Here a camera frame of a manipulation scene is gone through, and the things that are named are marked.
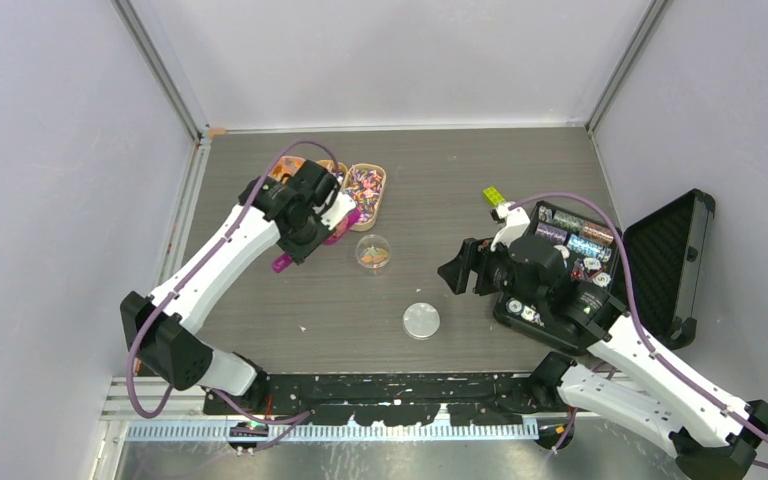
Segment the magenta plastic scoop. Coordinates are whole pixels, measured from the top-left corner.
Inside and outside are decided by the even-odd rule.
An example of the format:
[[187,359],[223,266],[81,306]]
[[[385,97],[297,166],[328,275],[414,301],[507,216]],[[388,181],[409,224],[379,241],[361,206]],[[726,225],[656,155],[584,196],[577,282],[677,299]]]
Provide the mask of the magenta plastic scoop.
[[[333,245],[337,243],[347,231],[350,230],[351,227],[353,227],[360,218],[360,212],[357,209],[353,209],[336,227],[333,234],[328,237],[323,244],[324,245]],[[272,270],[279,274],[283,270],[285,270],[287,267],[289,267],[291,264],[293,264],[294,261],[290,257],[289,254],[283,253],[281,256],[277,257],[271,264]]]

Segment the clear plastic jar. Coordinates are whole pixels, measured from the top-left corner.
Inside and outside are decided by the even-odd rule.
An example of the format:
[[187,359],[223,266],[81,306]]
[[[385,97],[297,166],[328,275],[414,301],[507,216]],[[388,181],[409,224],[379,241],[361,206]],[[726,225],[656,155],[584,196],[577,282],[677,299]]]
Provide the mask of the clear plastic jar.
[[370,274],[380,274],[389,265],[393,252],[388,240],[377,234],[367,234],[360,238],[355,248],[358,265]]

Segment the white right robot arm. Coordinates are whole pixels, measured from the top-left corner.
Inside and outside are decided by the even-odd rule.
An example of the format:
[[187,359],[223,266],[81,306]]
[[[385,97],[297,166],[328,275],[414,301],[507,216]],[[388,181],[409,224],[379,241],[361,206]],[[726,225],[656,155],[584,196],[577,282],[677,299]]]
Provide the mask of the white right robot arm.
[[660,447],[690,479],[742,479],[768,433],[768,403],[718,388],[638,330],[606,289],[572,279],[548,241],[468,238],[437,270],[454,294],[477,275],[478,295],[500,295],[502,323],[554,347],[533,371],[544,410],[588,410]]

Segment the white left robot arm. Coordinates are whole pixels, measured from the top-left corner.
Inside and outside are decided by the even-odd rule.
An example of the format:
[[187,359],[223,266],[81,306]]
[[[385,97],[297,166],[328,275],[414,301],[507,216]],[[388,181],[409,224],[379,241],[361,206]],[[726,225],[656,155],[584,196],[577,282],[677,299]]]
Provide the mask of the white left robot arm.
[[301,264],[356,210],[324,166],[305,161],[281,179],[253,180],[227,219],[190,260],[149,294],[129,293],[120,313],[129,356],[176,390],[218,389],[240,412],[258,412],[267,398],[257,367],[197,336],[213,307],[272,247]]

